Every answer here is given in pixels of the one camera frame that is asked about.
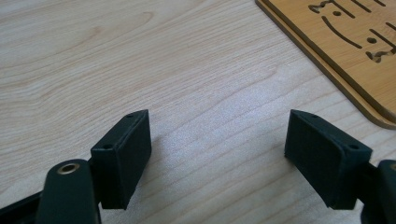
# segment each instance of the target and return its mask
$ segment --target table surface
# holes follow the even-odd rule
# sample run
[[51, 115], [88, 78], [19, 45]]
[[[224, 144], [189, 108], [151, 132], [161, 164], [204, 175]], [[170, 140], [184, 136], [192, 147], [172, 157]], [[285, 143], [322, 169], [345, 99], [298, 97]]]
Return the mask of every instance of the table surface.
[[104, 223], [360, 223], [327, 208], [283, 157], [291, 109], [396, 159], [375, 126], [253, 0], [0, 2], [0, 206], [90, 157], [149, 109], [152, 156], [126, 211]]

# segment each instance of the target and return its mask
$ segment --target wooden coaster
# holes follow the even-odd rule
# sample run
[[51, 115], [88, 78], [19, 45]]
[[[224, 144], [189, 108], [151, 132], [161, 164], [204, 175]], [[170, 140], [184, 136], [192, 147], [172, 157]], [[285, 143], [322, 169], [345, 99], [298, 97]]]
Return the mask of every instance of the wooden coaster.
[[396, 129], [396, 1], [256, 3], [369, 120]]

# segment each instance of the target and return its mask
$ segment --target round hole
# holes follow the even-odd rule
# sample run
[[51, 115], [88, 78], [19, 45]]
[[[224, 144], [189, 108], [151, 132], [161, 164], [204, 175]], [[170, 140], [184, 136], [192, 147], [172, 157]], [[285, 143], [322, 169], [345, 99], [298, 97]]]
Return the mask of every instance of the round hole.
[[353, 149], [359, 149], [359, 147], [356, 146], [356, 145], [349, 145], [349, 147], [351, 147], [351, 148], [353, 148]]
[[370, 44], [375, 44], [376, 43], [376, 39], [372, 38], [372, 37], [368, 37], [367, 38], [367, 42], [369, 42]]
[[79, 164], [69, 163], [58, 169], [58, 174], [68, 175], [75, 172], [79, 168]]
[[104, 148], [104, 149], [111, 149], [111, 148], [113, 148], [113, 145], [111, 145], [111, 144], [106, 144], [106, 145], [103, 146], [103, 148]]

